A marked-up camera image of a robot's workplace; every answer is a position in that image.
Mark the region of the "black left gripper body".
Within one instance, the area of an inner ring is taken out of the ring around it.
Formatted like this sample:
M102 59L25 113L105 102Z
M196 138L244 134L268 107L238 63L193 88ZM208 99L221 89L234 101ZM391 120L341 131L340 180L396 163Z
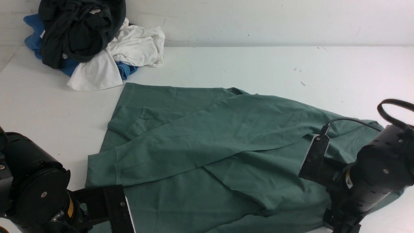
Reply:
M49 192L49 233L87 233L97 225L97 191Z

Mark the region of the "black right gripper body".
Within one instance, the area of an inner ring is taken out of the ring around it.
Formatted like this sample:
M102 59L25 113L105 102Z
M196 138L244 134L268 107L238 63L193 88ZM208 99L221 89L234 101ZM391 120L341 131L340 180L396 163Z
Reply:
M382 200L382 191L366 182L351 188L345 182L334 183L326 191L331 205L325 210L323 223L333 233L358 233L362 219Z

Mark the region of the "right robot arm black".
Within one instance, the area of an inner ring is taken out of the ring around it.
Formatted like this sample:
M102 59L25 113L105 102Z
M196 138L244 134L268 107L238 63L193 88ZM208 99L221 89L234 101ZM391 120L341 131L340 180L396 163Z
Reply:
M336 177L323 217L334 233L357 233L361 220L413 185L413 136L388 125Z

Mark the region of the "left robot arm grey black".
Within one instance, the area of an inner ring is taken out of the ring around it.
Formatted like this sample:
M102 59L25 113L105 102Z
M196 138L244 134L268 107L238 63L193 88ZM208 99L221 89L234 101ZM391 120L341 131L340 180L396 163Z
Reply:
M1 217L23 233L88 233L71 171L28 137L1 130Z

